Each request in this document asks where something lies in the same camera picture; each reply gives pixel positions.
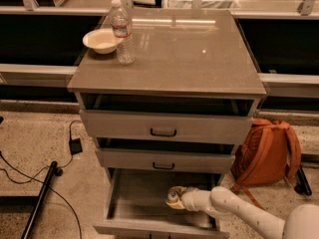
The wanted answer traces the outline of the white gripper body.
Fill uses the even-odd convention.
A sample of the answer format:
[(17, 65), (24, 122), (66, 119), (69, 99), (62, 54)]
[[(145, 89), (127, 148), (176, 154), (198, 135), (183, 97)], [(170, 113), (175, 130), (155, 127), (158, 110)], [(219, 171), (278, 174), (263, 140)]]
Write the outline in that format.
[(188, 211), (205, 211), (212, 206), (210, 192), (192, 188), (185, 192), (181, 197), (181, 202)]

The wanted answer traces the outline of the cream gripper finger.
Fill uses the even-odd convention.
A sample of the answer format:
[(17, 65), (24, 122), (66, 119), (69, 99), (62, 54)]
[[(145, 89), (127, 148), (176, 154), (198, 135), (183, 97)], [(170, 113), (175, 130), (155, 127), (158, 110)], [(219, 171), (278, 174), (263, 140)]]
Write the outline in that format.
[(184, 186), (174, 186), (168, 191), (168, 194), (182, 196), (186, 191), (187, 188)]
[(176, 210), (184, 209), (184, 205), (182, 204), (182, 202), (180, 200), (175, 201), (175, 202), (167, 200), (165, 203), (172, 209), (176, 209)]

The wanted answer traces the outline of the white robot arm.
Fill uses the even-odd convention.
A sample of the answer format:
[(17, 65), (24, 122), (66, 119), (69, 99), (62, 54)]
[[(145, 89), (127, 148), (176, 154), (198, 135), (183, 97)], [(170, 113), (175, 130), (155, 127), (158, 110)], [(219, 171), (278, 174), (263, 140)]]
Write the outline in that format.
[(264, 239), (319, 239), (319, 206), (314, 204), (294, 208), (283, 220), (222, 186), (211, 190), (174, 186), (167, 193), (166, 204), (172, 209), (202, 211), (215, 219), (233, 214)]

